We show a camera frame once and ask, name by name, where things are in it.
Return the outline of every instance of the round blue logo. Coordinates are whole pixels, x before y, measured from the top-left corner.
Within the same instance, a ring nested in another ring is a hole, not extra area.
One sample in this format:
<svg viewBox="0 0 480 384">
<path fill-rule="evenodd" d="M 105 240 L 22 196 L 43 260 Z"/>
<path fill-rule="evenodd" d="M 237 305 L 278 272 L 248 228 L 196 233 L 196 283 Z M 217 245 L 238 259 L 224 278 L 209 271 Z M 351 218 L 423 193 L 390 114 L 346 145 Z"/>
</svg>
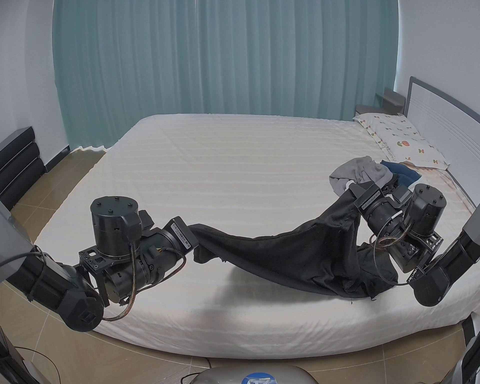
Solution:
<svg viewBox="0 0 480 384">
<path fill-rule="evenodd" d="M 263 372 L 250 373 L 241 384 L 276 384 L 272 375 Z"/>
</svg>

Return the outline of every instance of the white bed sheet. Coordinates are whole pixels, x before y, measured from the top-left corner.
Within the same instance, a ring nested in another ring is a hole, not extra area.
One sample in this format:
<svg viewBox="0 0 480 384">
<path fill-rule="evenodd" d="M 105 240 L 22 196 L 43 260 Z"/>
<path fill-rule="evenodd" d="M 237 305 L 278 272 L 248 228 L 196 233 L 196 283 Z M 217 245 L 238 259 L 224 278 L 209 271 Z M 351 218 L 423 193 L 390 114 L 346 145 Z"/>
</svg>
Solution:
<svg viewBox="0 0 480 384">
<path fill-rule="evenodd" d="M 79 182 L 38 237 L 57 261 L 94 242 L 89 206 L 104 195 L 138 201 L 159 227 L 180 215 L 240 236 L 275 235 L 317 217 L 337 196 L 329 174 L 353 157 L 385 156 L 356 122 L 248 115 L 156 115 L 139 121 Z M 446 173 L 422 170 L 447 198 L 443 249 L 470 213 Z M 358 244 L 371 232 L 362 221 Z M 376 300 L 296 291 L 214 259 L 140 294 L 123 320 L 97 331 L 167 352 L 242 359 L 319 356 L 455 324 L 480 305 L 473 266 L 436 307 L 410 287 Z M 117 305 L 107 315 L 121 311 Z"/>
</svg>

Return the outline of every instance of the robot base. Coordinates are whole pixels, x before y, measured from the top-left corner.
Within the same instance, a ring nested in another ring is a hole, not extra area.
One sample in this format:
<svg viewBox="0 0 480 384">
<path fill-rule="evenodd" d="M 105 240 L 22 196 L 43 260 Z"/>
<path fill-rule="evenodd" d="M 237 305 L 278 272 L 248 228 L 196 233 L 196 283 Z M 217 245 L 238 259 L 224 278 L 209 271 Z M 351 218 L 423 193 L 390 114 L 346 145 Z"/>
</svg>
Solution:
<svg viewBox="0 0 480 384">
<path fill-rule="evenodd" d="M 216 367 L 203 371 L 192 384 L 318 384 L 302 368 L 279 363 Z"/>
</svg>

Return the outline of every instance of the gray clothing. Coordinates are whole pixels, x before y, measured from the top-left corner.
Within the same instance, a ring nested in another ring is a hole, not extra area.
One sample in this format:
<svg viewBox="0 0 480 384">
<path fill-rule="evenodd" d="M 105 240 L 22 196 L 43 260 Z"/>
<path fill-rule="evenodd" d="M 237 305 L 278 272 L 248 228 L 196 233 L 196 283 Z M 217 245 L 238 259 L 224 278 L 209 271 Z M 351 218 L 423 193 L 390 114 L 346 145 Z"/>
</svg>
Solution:
<svg viewBox="0 0 480 384">
<path fill-rule="evenodd" d="M 374 181 L 380 188 L 387 184 L 393 173 L 383 164 L 375 163 L 370 156 L 356 157 L 342 164 L 330 175 L 330 185 L 333 191 L 341 196 L 349 180 L 355 183 Z"/>
</svg>

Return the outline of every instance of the black garment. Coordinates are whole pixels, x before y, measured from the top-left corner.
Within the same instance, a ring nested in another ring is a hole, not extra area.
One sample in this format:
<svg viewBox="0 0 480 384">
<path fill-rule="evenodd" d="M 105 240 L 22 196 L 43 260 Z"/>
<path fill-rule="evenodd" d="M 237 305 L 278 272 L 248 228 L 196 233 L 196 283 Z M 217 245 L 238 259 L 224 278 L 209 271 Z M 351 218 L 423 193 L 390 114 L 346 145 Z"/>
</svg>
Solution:
<svg viewBox="0 0 480 384">
<path fill-rule="evenodd" d="M 374 298 L 391 288 L 373 264 L 373 249 L 356 245 L 360 213 L 348 190 L 318 218 L 291 232 L 255 239 L 231 236 L 203 224 L 189 226 L 200 245 L 194 260 L 219 257 L 275 283 L 323 295 Z M 398 275 L 385 252 L 375 252 L 377 265 L 391 281 Z"/>
</svg>

